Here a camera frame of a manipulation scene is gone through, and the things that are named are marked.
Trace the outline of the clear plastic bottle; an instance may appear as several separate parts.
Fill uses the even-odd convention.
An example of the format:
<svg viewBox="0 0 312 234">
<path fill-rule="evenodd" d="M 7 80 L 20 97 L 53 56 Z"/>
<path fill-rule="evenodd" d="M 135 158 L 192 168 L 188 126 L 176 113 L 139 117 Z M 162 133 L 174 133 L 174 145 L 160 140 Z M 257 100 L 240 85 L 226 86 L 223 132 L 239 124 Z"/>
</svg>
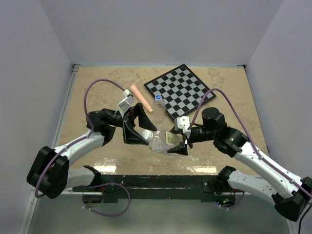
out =
<svg viewBox="0 0 312 234">
<path fill-rule="evenodd" d="M 164 99 L 161 101 L 155 101 L 153 103 L 153 115 L 157 122 L 161 122 L 164 120 L 165 112 L 166 112 L 166 105 Z"/>
<path fill-rule="evenodd" d="M 151 151 L 163 155 L 177 156 L 177 154 L 168 154 L 167 151 L 182 141 L 181 135 L 173 134 L 167 130 L 153 131 L 153 134 L 153 139 L 148 142 Z"/>
</svg>

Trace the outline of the blue white bottle cap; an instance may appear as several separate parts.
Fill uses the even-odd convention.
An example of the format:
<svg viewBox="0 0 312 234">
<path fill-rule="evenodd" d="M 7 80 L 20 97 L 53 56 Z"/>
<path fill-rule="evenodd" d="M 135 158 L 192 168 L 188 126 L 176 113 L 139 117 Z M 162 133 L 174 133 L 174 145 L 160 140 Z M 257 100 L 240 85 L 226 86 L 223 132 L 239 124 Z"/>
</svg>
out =
<svg viewBox="0 0 312 234">
<path fill-rule="evenodd" d="M 161 95 L 156 95 L 155 96 L 155 101 L 161 101 L 162 100 L 162 96 Z"/>
</svg>

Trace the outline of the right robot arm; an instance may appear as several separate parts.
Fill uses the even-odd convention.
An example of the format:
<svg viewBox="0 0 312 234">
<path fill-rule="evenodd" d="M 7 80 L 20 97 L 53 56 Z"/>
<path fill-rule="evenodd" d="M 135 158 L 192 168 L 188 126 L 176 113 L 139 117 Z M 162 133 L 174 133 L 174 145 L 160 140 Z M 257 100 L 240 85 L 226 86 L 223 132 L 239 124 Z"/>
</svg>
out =
<svg viewBox="0 0 312 234">
<path fill-rule="evenodd" d="M 217 186 L 227 192 L 231 188 L 248 192 L 270 204 L 290 221 L 297 221 L 312 198 L 312 179 L 301 178 L 283 168 L 259 150 L 251 138 L 229 127 L 217 108 L 206 108 L 201 113 L 203 123 L 191 127 L 186 116 L 174 120 L 171 133 L 181 134 L 182 142 L 170 153 L 186 155 L 194 143 L 212 141 L 222 153 L 254 170 L 259 177 L 246 175 L 227 166 L 218 174 Z"/>
</svg>

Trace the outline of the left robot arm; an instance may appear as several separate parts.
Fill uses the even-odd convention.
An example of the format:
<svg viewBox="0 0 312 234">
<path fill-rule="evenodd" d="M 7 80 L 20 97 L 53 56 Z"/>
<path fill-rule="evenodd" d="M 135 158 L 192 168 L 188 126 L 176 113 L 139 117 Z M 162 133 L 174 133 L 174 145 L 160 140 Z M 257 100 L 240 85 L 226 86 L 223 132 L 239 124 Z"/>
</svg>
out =
<svg viewBox="0 0 312 234">
<path fill-rule="evenodd" d="M 155 131 L 156 126 L 137 103 L 122 115 L 119 111 L 102 109 L 88 114 L 91 121 L 88 131 L 79 138 L 56 148 L 41 148 L 27 175 L 26 181 L 35 188 L 35 196 L 50 199 L 59 196 L 65 189 L 83 186 L 96 191 L 101 186 L 101 173 L 91 166 L 71 170 L 71 165 L 91 151 L 103 147 L 114 136 L 117 127 L 122 128 L 125 144 L 148 145 L 135 130 L 135 119 L 140 128 Z"/>
</svg>

